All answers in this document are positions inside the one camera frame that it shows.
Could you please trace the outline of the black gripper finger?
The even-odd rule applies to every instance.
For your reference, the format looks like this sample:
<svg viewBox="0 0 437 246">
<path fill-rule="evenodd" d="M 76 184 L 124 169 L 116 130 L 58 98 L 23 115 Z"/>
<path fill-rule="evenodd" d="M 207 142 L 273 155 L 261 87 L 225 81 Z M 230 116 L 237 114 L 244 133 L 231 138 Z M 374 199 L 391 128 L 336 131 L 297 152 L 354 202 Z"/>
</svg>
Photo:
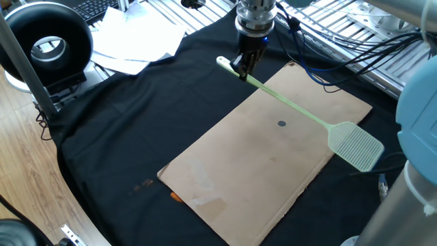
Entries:
<svg viewBox="0 0 437 246">
<path fill-rule="evenodd" d="M 246 81 L 247 67 L 244 61 L 244 53 L 239 53 L 235 58 L 230 61 L 230 66 L 234 72 L 238 74 L 241 81 Z"/>
<path fill-rule="evenodd" d="M 259 53 L 249 53 L 247 55 L 247 73 L 253 74 L 253 70 L 256 67 L 257 63 L 261 59 L 261 55 Z"/>
</svg>

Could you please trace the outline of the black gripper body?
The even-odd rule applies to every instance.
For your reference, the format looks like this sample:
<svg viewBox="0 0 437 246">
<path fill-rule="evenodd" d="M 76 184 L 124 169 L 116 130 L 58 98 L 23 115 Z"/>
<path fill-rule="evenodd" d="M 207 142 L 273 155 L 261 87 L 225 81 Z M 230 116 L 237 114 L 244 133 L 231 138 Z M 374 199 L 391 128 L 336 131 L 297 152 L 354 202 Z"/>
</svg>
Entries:
<svg viewBox="0 0 437 246">
<path fill-rule="evenodd" d="M 238 53 L 261 56 L 269 43 L 268 36 L 250 37 L 243 33 L 238 34 Z"/>
</svg>

